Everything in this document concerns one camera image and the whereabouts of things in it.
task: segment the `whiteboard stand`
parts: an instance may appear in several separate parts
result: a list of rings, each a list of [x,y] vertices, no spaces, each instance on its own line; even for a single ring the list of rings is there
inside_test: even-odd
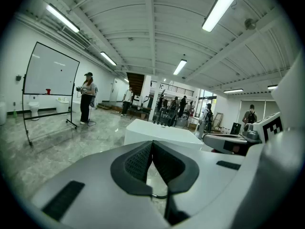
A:
[[[31,64],[32,56],[34,55],[34,52],[35,53],[38,52],[38,53],[41,53],[41,54],[46,52],[47,53],[47,56],[45,57],[46,61],[43,62],[43,63],[39,63],[39,64],[37,64],[37,63],[36,64],[35,63]],[[33,143],[30,141],[29,131],[27,130],[25,121],[37,118],[37,116],[36,117],[27,117],[27,118],[24,117],[23,96],[24,95],[48,95],[48,94],[44,93],[41,89],[40,90],[39,89],[37,89],[37,90],[35,89],[35,93],[31,93],[29,90],[27,90],[27,89],[30,89],[30,87],[27,88],[27,85],[26,85],[26,79],[27,79],[27,76],[28,76],[28,72],[32,72],[32,74],[33,74],[35,71],[37,71],[37,69],[35,69],[35,67],[37,65],[39,67],[48,67],[48,69],[50,70],[50,63],[53,62],[53,63],[57,63],[58,64],[57,61],[54,62],[54,59],[56,60],[56,56],[57,55],[58,55],[58,58],[59,58],[58,61],[65,60],[65,63],[67,64],[67,66],[69,66],[69,68],[68,69],[64,69],[64,71],[66,71],[66,73],[68,73],[69,76],[71,77],[70,78],[70,83],[72,83],[72,80],[73,80],[72,92],[71,92],[71,94],[68,94],[68,90],[67,90],[67,92],[65,92],[65,94],[60,94],[60,92],[55,92],[55,94],[50,94],[50,95],[71,96],[71,109],[70,109],[70,111],[67,111],[67,112],[39,115],[38,117],[39,118],[43,118],[43,117],[48,117],[48,116],[53,116],[53,115],[62,115],[62,114],[70,113],[71,114],[71,119],[70,120],[66,119],[66,123],[69,122],[70,124],[72,124],[74,126],[75,129],[77,129],[77,125],[72,122],[72,104],[73,104],[73,92],[74,92],[74,87],[75,87],[74,81],[75,81],[76,73],[77,73],[78,66],[79,66],[80,62],[75,60],[75,59],[73,59],[73,58],[71,58],[71,57],[69,57],[69,56],[67,56],[67,55],[65,55],[65,54],[63,54],[63,53],[61,53],[61,52],[59,52],[59,51],[56,51],[53,48],[50,48],[50,47],[48,47],[48,46],[46,46],[46,45],[44,45],[44,44],[42,44],[40,42],[36,42],[36,45],[35,45],[35,47],[33,49],[31,58],[29,60],[29,64],[28,64],[28,68],[27,68],[26,74],[23,77],[24,80],[23,80],[23,88],[22,88],[22,114],[23,114],[23,122],[24,122],[25,132],[26,132],[26,135],[27,135],[28,142],[29,142],[30,146],[33,146]],[[55,67],[53,67],[51,69],[55,69],[53,73],[56,76],[56,73],[57,73],[58,69],[56,69]],[[38,73],[35,76],[31,75],[29,77],[29,79],[30,79],[29,80],[30,83],[28,85],[30,85],[32,83],[36,83],[36,85],[37,85],[37,82],[35,82],[35,79],[39,79]],[[61,82],[63,82],[63,81],[58,81],[58,80],[56,81],[56,80],[54,80],[54,82],[56,83],[57,86],[59,86],[59,88],[62,87],[62,89],[67,89],[67,87],[68,88],[71,87],[71,84],[69,84],[69,83],[68,83],[69,85],[67,85],[67,83],[64,83],[65,84],[64,86],[60,86]]]

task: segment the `floor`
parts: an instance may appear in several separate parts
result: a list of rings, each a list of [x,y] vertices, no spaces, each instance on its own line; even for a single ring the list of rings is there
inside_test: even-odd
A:
[[[33,147],[27,141],[21,114],[16,119],[12,115],[8,116],[6,124],[0,126],[3,176],[19,195],[30,199],[44,182],[70,164],[87,155],[122,146],[125,128],[135,119],[120,117],[113,110],[97,109],[91,113],[91,120],[97,124],[87,126],[79,125],[80,116],[80,113],[72,115],[73,122],[79,126],[77,130],[66,123],[70,115],[27,120]],[[167,186],[153,163],[148,171],[147,184],[153,187],[154,194],[166,195]],[[166,200],[153,198],[152,202],[164,214]]]

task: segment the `door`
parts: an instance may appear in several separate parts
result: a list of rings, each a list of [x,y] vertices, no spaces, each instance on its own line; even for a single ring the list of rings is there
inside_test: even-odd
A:
[[[113,84],[112,84],[112,89],[111,89],[111,93],[110,93],[110,102],[116,102],[116,99],[118,97],[118,92],[119,92],[119,81],[118,79],[114,79],[113,80]]]

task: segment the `wheeled whiteboard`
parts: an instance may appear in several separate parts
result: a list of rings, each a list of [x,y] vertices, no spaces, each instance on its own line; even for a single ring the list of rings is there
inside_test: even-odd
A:
[[[79,61],[37,42],[31,55],[24,94],[72,95]]]

